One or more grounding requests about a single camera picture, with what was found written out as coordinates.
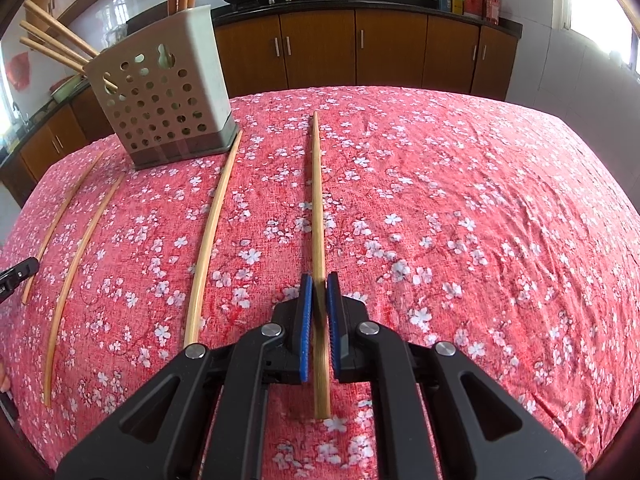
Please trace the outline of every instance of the kitchen counter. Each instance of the kitchen counter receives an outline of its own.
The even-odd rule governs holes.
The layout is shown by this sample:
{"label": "kitchen counter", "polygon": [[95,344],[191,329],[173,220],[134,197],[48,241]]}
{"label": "kitchen counter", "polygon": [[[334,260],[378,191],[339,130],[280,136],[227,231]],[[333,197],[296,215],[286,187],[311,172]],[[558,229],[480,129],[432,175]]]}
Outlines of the kitchen counter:
{"label": "kitchen counter", "polygon": [[[250,6],[226,5],[211,9],[211,19],[214,27],[227,25],[228,23],[250,20],[270,14],[283,14],[285,12],[297,12],[300,10],[333,10],[333,9],[391,9],[405,10],[407,12],[420,12],[433,16],[445,16],[452,20],[484,25],[496,28],[520,39],[522,37],[522,24],[500,18],[498,25],[493,25],[483,20],[460,16],[451,12],[443,12],[437,9],[436,0],[260,0]],[[158,4],[145,12],[134,16],[127,22],[127,34],[133,34],[151,23],[166,17],[166,3]]]}
{"label": "kitchen counter", "polygon": [[20,150],[24,147],[24,145],[29,142],[31,137],[33,137],[40,127],[45,124],[50,118],[55,115],[57,111],[59,111],[66,104],[70,103],[78,94],[80,94],[83,90],[85,90],[89,85],[87,80],[83,80],[78,86],[74,88],[74,90],[69,94],[67,98],[65,98],[61,103],[55,103],[54,101],[49,101],[45,104],[40,110],[34,113],[33,117],[40,115],[37,121],[31,122],[31,118],[28,123],[28,128],[23,126],[16,132],[16,137],[18,138],[18,142],[14,142],[12,146],[9,146],[7,152],[2,150],[2,162],[0,162],[0,169],[2,169],[5,165],[11,162],[14,157],[20,152]]}

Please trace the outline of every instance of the white utensil holder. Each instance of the white utensil holder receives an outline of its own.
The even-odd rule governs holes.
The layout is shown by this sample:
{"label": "white utensil holder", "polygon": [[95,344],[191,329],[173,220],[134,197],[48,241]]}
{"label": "white utensil holder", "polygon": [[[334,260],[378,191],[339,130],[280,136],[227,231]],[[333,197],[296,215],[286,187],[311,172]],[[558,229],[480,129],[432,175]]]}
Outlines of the white utensil holder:
{"label": "white utensil holder", "polygon": [[209,6],[183,10],[142,28],[101,52],[84,70],[137,169],[231,147],[238,126],[231,115]]}

